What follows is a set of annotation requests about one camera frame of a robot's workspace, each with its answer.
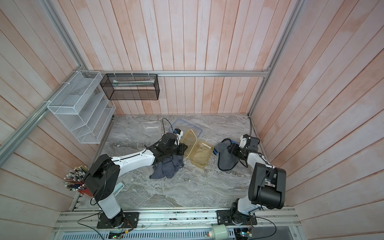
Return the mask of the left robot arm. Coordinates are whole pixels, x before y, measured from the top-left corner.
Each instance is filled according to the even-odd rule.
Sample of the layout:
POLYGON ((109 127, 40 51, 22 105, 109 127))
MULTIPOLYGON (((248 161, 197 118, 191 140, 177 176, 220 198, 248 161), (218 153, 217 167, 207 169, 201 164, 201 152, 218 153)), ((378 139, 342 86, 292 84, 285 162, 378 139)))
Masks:
POLYGON ((175 129, 138 153, 120 157, 104 154, 98 157, 85 174, 83 182, 108 220, 123 216, 123 210, 113 194, 120 176, 152 166, 154 173, 151 179, 172 178, 184 166, 183 157, 188 146, 181 143, 182 136, 183 131, 175 129))

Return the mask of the clear lunch box lid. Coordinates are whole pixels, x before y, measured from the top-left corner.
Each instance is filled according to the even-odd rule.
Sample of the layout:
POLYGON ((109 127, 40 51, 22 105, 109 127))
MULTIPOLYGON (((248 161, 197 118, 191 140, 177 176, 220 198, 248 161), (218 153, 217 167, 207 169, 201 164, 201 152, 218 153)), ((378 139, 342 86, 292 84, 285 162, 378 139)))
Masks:
POLYGON ((172 126, 169 127, 169 132, 172 132, 174 129, 180 129, 184 133, 186 133, 188 130, 192 130, 198 138, 203 132, 199 126, 185 119, 176 119, 172 126))

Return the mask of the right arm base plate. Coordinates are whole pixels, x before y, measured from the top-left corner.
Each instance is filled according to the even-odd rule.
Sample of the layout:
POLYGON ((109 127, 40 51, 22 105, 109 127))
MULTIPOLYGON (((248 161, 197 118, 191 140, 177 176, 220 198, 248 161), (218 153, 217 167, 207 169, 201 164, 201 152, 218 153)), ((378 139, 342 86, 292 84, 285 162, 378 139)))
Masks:
POLYGON ((237 211, 231 210, 217 210, 218 225, 232 226, 232 225, 248 225, 255 226, 258 224, 256 218, 241 214, 237 211))

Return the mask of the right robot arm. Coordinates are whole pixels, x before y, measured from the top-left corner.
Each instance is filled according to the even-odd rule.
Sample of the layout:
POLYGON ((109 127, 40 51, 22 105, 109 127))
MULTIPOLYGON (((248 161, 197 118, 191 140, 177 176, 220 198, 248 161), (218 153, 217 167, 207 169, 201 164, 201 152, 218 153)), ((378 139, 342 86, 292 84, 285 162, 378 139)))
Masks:
POLYGON ((259 138, 243 135, 239 144, 229 147, 231 154, 253 169, 248 195, 232 204, 231 218, 236 224, 249 221, 257 210, 280 210, 285 204, 287 173, 267 161, 259 143, 259 138))

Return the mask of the yellow lunch box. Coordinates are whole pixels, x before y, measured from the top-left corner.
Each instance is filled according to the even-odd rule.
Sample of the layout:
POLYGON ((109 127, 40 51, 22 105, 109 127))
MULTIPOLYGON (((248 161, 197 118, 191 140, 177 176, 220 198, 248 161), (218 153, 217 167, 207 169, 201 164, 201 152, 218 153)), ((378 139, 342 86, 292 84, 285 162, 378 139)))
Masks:
POLYGON ((204 169, 207 164, 209 163, 209 160, 211 158, 211 155, 213 154, 214 146, 199 140, 197 141, 196 145, 193 147, 191 154, 189 156, 190 162, 201 168, 204 169))

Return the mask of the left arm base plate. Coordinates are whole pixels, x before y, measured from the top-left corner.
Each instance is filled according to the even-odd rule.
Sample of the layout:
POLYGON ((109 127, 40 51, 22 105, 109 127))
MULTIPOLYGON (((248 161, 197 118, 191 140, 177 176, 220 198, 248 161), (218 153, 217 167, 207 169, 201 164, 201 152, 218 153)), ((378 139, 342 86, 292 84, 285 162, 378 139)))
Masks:
POLYGON ((112 219, 109 219, 104 212, 101 212, 97 223, 97 229, 134 229, 138 225, 139 216, 139 212, 120 212, 112 219))

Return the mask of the clear lunch box blue rim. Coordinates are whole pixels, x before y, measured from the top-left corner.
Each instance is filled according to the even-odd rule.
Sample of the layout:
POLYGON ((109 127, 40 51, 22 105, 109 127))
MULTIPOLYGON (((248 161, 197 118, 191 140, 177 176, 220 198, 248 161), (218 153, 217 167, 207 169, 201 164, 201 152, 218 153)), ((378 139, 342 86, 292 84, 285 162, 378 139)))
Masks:
POLYGON ((137 148, 144 150, 156 143, 162 136, 160 121, 141 122, 139 125, 139 135, 137 148))

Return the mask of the dark grey cloth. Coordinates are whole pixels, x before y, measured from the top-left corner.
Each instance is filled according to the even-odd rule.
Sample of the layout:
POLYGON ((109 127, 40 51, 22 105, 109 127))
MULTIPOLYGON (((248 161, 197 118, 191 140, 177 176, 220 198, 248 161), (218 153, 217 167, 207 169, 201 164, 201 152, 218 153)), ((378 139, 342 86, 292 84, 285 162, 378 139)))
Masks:
POLYGON ((171 179, 174 175, 184 166, 184 157, 171 156, 164 159, 161 163, 157 163, 153 166, 153 174, 150 179, 171 179))

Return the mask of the yellow lunch box lid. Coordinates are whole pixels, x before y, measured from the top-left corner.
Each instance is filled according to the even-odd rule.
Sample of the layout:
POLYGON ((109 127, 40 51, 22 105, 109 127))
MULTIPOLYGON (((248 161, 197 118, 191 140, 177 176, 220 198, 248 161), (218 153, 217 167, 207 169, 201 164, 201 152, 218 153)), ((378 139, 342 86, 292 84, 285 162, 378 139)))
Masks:
POLYGON ((184 153, 184 157, 186 159, 190 156, 190 153, 192 152, 197 141, 198 137, 192 129, 189 129, 186 133, 184 133, 181 143, 187 146, 187 149, 184 153))

